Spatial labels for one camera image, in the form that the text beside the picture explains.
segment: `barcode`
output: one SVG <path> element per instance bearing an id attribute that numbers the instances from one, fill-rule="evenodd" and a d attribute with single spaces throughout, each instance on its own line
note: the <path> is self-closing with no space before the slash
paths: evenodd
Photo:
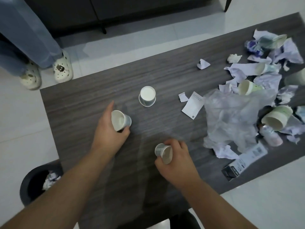
<path id="1" fill-rule="evenodd" d="M 262 149 L 260 148 L 260 147 L 258 147 L 257 148 L 257 150 L 254 150 L 253 151 L 253 154 L 256 156 L 256 157 L 258 157 L 260 154 L 262 154 L 263 153 L 263 151 L 262 151 Z"/>

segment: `trash bin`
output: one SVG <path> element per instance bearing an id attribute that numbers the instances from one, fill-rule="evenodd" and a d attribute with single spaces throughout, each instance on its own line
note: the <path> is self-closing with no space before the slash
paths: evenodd
<path id="1" fill-rule="evenodd" d="M 50 171 L 59 176 L 63 175 L 59 160 L 36 167 L 25 176 L 20 186 L 20 198 L 24 206 L 29 205 L 45 192 L 42 186 Z"/>

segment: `person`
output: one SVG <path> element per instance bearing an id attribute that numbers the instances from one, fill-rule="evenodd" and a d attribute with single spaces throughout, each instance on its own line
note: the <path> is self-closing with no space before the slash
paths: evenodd
<path id="1" fill-rule="evenodd" d="M 38 66 L 53 66 L 58 83 L 73 78 L 69 55 L 24 0 L 0 0 L 0 66 L 29 90 L 41 85 Z"/>
<path id="2" fill-rule="evenodd" d="M 111 122 L 112 101 L 98 121 L 90 151 L 62 178 L 1 229 L 72 229 L 81 216 L 90 192 L 106 164 L 129 136 L 129 127 L 116 132 Z M 183 141 L 169 139 L 173 159 L 165 165 L 155 160 L 160 174 L 189 202 L 204 228 L 256 228 L 199 176 Z"/>

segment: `forearm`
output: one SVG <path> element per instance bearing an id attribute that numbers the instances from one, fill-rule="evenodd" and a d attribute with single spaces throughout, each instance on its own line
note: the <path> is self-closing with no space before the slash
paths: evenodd
<path id="1" fill-rule="evenodd" d="M 110 157 L 91 151 L 48 191 L 1 229 L 70 229 L 78 221 L 98 177 Z"/>
<path id="2" fill-rule="evenodd" d="M 256 228 L 202 180 L 183 188 L 182 194 L 206 229 Z"/>

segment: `person's left arm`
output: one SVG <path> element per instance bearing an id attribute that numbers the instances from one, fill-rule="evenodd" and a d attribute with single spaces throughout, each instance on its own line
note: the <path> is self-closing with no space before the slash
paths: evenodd
<path id="1" fill-rule="evenodd" d="M 130 133 L 129 127 L 122 133 L 114 130 L 113 104 L 108 105 L 98 122 L 90 152 L 0 229 L 72 229 L 75 226 L 100 173 Z"/>

